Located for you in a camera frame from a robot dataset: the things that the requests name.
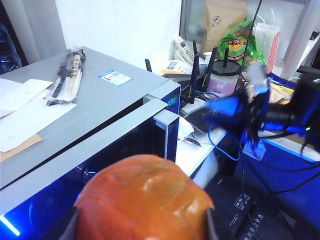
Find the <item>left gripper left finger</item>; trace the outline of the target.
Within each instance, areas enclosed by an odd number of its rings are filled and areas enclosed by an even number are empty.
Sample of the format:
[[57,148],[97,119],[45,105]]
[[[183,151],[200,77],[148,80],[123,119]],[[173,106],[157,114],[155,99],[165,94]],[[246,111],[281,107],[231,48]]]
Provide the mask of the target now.
[[62,240],[77,239],[78,216],[79,216],[79,210],[75,206],[66,214],[65,229],[61,235]]

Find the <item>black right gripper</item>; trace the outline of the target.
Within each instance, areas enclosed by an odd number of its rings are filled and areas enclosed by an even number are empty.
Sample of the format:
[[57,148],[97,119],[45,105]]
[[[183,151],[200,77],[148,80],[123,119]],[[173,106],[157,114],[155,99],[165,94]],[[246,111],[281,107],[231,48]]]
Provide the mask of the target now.
[[204,115],[204,120],[216,127],[240,125],[240,141],[258,141],[269,107],[270,91],[259,93],[250,100],[246,88],[239,88],[230,96],[206,101],[205,108],[215,111],[240,111],[240,116],[228,116],[219,112]]

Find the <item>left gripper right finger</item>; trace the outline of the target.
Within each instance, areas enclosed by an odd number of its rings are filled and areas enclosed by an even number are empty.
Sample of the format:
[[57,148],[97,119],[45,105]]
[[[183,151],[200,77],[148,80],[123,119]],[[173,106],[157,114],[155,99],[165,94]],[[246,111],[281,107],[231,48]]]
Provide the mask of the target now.
[[213,208],[207,208],[206,215],[206,239],[226,240],[225,228]]

